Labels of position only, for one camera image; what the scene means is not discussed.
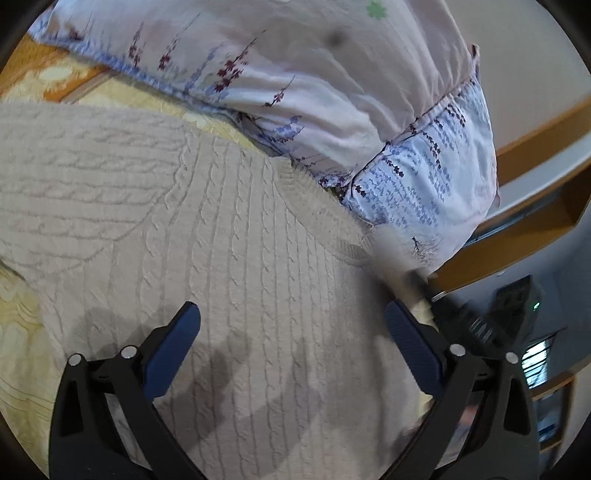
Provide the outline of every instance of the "wooden shelf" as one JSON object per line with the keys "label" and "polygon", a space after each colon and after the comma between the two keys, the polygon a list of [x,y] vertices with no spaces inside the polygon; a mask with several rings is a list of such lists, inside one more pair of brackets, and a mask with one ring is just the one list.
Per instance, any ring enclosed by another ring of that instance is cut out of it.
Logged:
{"label": "wooden shelf", "polygon": [[437,285],[452,291],[503,270],[571,231],[591,198],[591,158],[563,184],[557,198],[523,220],[461,249],[437,270]]}

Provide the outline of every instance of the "white wall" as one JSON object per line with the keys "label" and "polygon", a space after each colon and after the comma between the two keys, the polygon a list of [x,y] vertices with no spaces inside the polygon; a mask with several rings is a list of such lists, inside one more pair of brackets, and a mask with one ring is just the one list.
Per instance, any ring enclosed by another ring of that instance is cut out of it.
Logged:
{"label": "white wall", "polygon": [[557,461],[573,443],[583,423],[591,412],[591,365],[583,368],[574,379],[573,402],[566,423],[563,440],[558,449]]}
{"label": "white wall", "polygon": [[591,93],[575,47],[535,0],[447,0],[481,80],[497,148],[530,133]]}
{"label": "white wall", "polygon": [[591,353],[591,233],[554,276],[567,329],[554,341],[548,362],[549,377]]}

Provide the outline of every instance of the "yellow bedspread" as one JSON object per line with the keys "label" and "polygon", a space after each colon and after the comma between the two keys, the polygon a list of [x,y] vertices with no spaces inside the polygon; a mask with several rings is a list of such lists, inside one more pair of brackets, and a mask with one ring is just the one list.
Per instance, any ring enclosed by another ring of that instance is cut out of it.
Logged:
{"label": "yellow bedspread", "polygon": [[[139,108],[183,118],[256,149],[232,125],[190,111],[179,101],[25,36],[0,73],[0,99]],[[51,357],[35,294],[0,264],[0,411],[35,463],[47,473],[51,409],[61,372]]]}

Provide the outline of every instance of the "beige knit sweater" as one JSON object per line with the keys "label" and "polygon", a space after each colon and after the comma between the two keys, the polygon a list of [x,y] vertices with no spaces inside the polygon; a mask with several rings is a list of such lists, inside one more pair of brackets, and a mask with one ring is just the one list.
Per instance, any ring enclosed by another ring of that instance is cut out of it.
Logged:
{"label": "beige knit sweater", "polygon": [[60,365],[139,344],[191,300],[202,329],[157,407],[210,479],[383,473],[418,388],[367,231],[304,171],[81,106],[0,105],[0,144],[0,258],[38,291]]}

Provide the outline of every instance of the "black device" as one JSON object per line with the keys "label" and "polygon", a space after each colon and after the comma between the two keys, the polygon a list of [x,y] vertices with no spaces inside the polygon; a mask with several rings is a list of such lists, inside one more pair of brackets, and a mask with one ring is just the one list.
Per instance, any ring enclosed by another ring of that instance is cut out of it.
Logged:
{"label": "black device", "polygon": [[[467,307],[435,294],[413,274],[431,302],[438,326],[457,322]],[[434,406],[382,480],[534,480],[538,437],[528,385],[518,361],[499,350],[480,356],[419,324],[399,301],[385,311],[388,329],[420,388]],[[51,422],[51,480],[203,480],[152,405],[163,395],[199,331],[199,310],[187,302],[166,327],[115,357],[87,362],[76,353],[66,365]],[[478,413],[455,461],[439,467],[470,396]],[[105,401],[116,395],[151,470],[125,451]]]}

